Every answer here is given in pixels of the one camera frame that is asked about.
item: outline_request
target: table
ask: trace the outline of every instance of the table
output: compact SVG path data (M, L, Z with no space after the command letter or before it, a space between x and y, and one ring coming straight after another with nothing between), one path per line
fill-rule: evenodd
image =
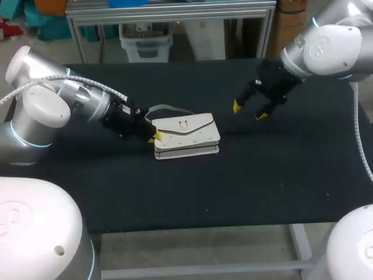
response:
M328 234L313 251L303 223L337 222L373 203L358 152L353 95L346 81L310 78L273 116L258 122L265 103L253 97L233 114L233 100L256 77L256 60L172 64L71 65L81 75L134 98L211 112L221 134L216 155L157 161L138 139L120 140L98 123L72 120L35 166L1 166L0 176L32 177L64 188L90 233L214 226L290 224L297 261L104 271L104 279L325 269ZM360 110L361 139L373 166L373 129Z
M138 22L175 22L194 19L263 18L256 57L266 54L276 0L211 0L178 3L171 0L149 0L149 4L133 8L110 9L107 0L68 0L66 17L79 50L82 63L87 63L79 26L98 25L101 40L100 61L105 44L103 25Z

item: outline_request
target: cardboard box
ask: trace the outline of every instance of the cardboard box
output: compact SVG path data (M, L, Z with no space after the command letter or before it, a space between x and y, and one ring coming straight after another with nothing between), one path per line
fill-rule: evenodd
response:
M278 0L278 9L283 12L305 12L307 0Z
M267 57L278 57L282 49L302 32L306 21L305 12L289 15L277 10L269 36Z

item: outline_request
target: table leg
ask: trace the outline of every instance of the table leg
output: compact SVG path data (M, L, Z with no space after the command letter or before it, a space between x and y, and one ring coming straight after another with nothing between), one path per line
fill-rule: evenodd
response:
M105 37L105 30L103 25L99 25L97 27L98 30L98 36L100 37L100 60L98 63L102 64L104 55L105 55L105 45L106 45L106 37Z
M80 61L81 61L81 63L83 63L82 51L80 49L80 45L78 43L78 40L76 39L76 33L75 33L75 29L74 29L73 19L67 18L67 20L68 20L68 25L69 25L69 28L70 28L70 33L71 33L72 40L75 42L76 48L78 49L78 52L79 52Z
M258 43L258 50L256 52L256 58L262 58L266 56L273 15L274 15L274 10L273 9L268 10L263 19L261 35L259 37L259 43Z
M326 270L326 245L328 244L329 236L334 228L332 224L328 232L322 238L321 242L311 252L309 247L307 234L303 224L290 225L290 234L294 241L295 252L298 259L305 261L310 260L312 268L301 269L302 280L320 280L322 274Z
M312 257L312 251L304 225L302 223L289 225L289 229L298 260L308 261Z
M71 21L71 25L75 32L75 40L76 40L76 45L78 46L80 59L82 63L84 64L88 63L88 59L87 59L86 52L85 52L84 45L83 45L82 35L79 30L79 25L74 20Z

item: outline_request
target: metal table frame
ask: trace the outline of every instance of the metal table frame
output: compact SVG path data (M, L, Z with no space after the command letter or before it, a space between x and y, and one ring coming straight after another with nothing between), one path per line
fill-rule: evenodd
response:
M179 267L157 267L119 269L102 271L102 279L127 279L147 277L168 277L180 275L206 275L238 272L264 272L299 270L302 280L319 280L326 270L326 245L334 228L331 225L327 234L311 251L303 224L289 225L291 238L298 260L283 262L259 262L252 264L191 265Z
M149 0L149 4L145 6L110 9L107 0L69 0L66 6L66 17L82 63L88 63L88 60L79 31L80 26L98 26L98 35L101 41L100 61L102 61L105 47L104 25L194 19L263 18L256 57L264 57L276 0L217 1L167 3L167 0Z

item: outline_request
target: handbag flap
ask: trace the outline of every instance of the handbag flap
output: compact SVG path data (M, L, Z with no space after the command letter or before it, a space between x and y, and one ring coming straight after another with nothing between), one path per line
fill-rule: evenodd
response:
M214 118L212 114L206 113L174 118L159 118L153 120L152 124L160 131L188 134L212 123L213 121Z

